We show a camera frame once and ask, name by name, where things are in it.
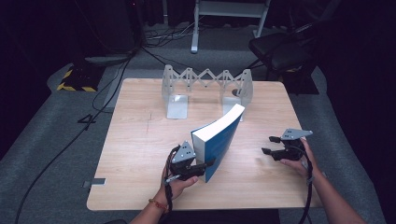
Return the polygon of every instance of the wrist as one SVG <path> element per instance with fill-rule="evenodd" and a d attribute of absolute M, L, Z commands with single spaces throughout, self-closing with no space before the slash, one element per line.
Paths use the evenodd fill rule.
<path fill-rule="evenodd" d="M 155 194 L 154 198 L 152 198 L 152 199 L 160 204 L 165 205 L 165 206 L 168 205 L 168 201 L 166 200 L 165 192 L 162 189 L 158 190 L 157 194 Z"/>

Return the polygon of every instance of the metal bracket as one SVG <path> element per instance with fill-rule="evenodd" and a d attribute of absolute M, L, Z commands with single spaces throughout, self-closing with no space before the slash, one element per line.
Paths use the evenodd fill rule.
<path fill-rule="evenodd" d="M 312 131 L 304 131 L 298 129 L 287 129 L 282 136 L 280 137 L 281 140 L 295 140 L 300 139 L 301 137 L 305 137 L 308 135 L 313 134 Z"/>

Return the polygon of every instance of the book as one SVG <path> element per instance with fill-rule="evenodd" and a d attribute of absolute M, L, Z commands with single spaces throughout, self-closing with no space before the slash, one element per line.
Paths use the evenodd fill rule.
<path fill-rule="evenodd" d="M 220 119 L 191 132 L 192 145 L 196 154 L 196 163 L 210 163 L 205 174 L 200 176 L 206 183 L 213 176 L 233 141 L 233 135 L 245 108 L 235 104 L 233 108 Z"/>

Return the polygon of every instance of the chair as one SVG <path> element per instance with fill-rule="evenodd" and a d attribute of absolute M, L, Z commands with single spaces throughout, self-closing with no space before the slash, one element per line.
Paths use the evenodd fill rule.
<path fill-rule="evenodd" d="M 258 59 L 247 69 L 265 65 L 267 68 L 265 80 L 269 79 L 270 74 L 275 74 L 279 78 L 285 72 L 293 72 L 301 78 L 300 89 L 304 78 L 310 75 L 316 66 L 320 53 L 318 42 L 329 23 L 330 20 L 314 21 L 289 33 L 278 30 L 269 35 L 251 39 L 248 47 Z"/>

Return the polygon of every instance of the black cable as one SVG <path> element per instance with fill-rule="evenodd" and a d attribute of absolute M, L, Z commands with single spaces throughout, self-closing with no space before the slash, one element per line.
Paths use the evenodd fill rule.
<path fill-rule="evenodd" d="M 192 68 L 193 70 L 198 71 L 198 72 L 203 72 L 203 71 L 201 71 L 201 70 L 199 70 L 199 69 L 193 68 L 193 67 L 188 66 L 188 65 L 186 65 L 186 64 L 184 64 L 184 63 L 178 63 L 178 62 L 173 61 L 173 60 L 171 60 L 171 59 L 164 58 L 163 56 L 160 56 L 160 55 L 157 55 L 157 54 L 153 54 L 153 53 L 149 52 L 148 50 L 146 50 L 146 49 L 143 48 L 143 47 L 140 47 L 140 48 L 141 48 L 143 51 L 145 51 L 147 54 L 149 54 L 151 57 L 153 57 L 155 60 L 157 60 L 158 62 L 162 63 L 163 65 L 167 65 L 167 63 L 161 61 L 159 58 L 163 58 L 163 59 L 165 59 L 165 60 L 167 60 L 167 61 L 174 62 L 174 63 L 180 64 L 180 65 L 186 66 L 186 67 L 190 67 L 190 68 Z"/>
<path fill-rule="evenodd" d="M 163 183 L 165 184 L 165 197 L 166 197 L 166 201 L 168 202 L 168 213 L 164 214 L 161 218 L 159 223 L 164 222 L 169 214 L 172 212 L 173 209 L 173 203 L 172 203 L 172 197 L 173 197 L 173 193 L 172 193 L 172 187 L 170 185 L 170 183 L 167 183 L 166 180 L 171 177 L 171 171 L 170 171 L 170 167 L 171 167 L 171 160 L 174 157 L 174 154 L 180 149 L 180 146 L 174 147 L 172 148 L 171 152 L 168 155 L 168 158 L 166 159 L 166 164 L 165 164 L 165 175 L 163 177 Z"/>
<path fill-rule="evenodd" d="M 308 180 L 308 195 L 306 197 L 304 213 L 303 213 L 303 216 L 301 217 L 300 222 L 299 222 L 299 224 L 303 224 L 305 219 L 306 219 L 306 217 L 308 216 L 309 206 L 311 204 L 311 198 L 312 198 L 312 171 L 313 171 L 314 168 L 312 166 L 312 161 L 309 160 L 308 155 L 306 154 L 306 151 L 301 150 L 300 148 L 295 147 L 295 146 L 287 146 L 287 148 L 292 148 L 292 149 L 299 150 L 300 152 L 302 152 L 303 155 L 306 157 L 306 162 L 308 163 L 308 168 L 307 168 L 307 171 L 308 171 L 308 178 L 307 178 L 307 180 Z"/>
<path fill-rule="evenodd" d="M 131 61 L 133 57 L 131 57 L 128 62 L 125 64 L 125 66 L 122 69 L 120 81 L 116 87 L 116 89 L 119 88 L 120 82 L 122 81 L 123 74 L 125 72 L 125 68 L 128 65 L 128 63 Z M 108 99 L 107 103 L 93 116 L 92 119 L 90 119 L 87 124 L 78 132 L 78 134 L 44 167 L 44 169 L 35 177 L 35 180 L 32 182 L 32 184 L 29 186 L 28 190 L 26 190 L 25 194 L 23 195 L 23 198 L 20 203 L 20 207 L 18 208 L 17 215 L 15 217 L 15 224 L 18 224 L 18 221 L 20 219 L 21 215 L 21 210 L 23 207 L 23 204 L 29 194 L 29 192 L 32 190 L 33 186 L 37 182 L 37 180 L 47 171 L 47 169 L 58 159 L 81 135 L 84 133 L 84 131 L 92 124 L 92 122 L 103 112 L 103 110 L 107 107 L 107 105 L 110 103 L 110 101 L 113 99 L 115 96 L 116 92 L 114 91 L 113 94 L 111 95 L 110 99 Z"/>
<path fill-rule="evenodd" d="M 96 108 L 95 106 L 95 100 L 96 98 L 99 96 L 100 93 L 102 93 L 102 91 L 104 91 L 108 86 L 110 86 L 111 83 L 113 83 L 114 80 L 116 80 L 116 78 L 119 76 L 119 72 L 120 69 L 124 66 L 124 63 L 119 67 L 119 69 L 117 69 L 117 74 L 113 77 L 113 79 L 111 79 L 95 96 L 95 98 L 93 98 L 92 101 L 92 108 L 95 109 L 96 111 L 100 111 L 100 109 Z M 103 113 L 107 113 L 107 114 L 112 114 L 113 112 L 111 111 L 102 111 Z"/>

